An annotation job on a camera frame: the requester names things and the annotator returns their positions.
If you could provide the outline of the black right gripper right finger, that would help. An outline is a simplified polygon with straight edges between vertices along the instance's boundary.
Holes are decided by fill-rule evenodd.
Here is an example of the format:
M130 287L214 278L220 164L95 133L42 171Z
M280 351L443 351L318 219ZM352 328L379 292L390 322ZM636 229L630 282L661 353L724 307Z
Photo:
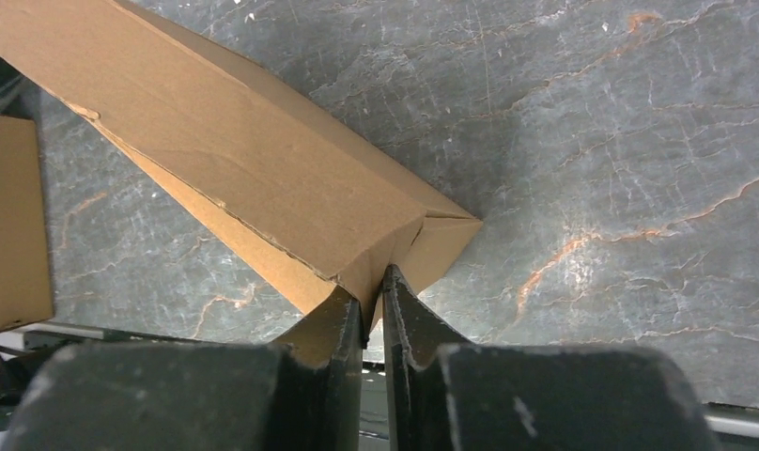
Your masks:
M715 450L680 368L638 346L479 345L382 281L394 450Z

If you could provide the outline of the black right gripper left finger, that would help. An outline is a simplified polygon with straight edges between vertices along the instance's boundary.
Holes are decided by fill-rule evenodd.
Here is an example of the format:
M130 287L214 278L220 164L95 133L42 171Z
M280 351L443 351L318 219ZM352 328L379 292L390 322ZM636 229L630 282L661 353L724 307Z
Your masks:
M354 450L363 324L343 289L267 344L84 343L30 382L5 450Z

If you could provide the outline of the brown cardboard box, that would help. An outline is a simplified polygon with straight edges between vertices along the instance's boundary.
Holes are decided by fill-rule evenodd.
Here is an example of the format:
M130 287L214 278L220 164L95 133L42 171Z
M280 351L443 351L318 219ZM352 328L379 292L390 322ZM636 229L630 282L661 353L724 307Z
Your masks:
M481 228L252 60L130 1L0 1L0 56L110 140L304 314L387 267L413 293Z

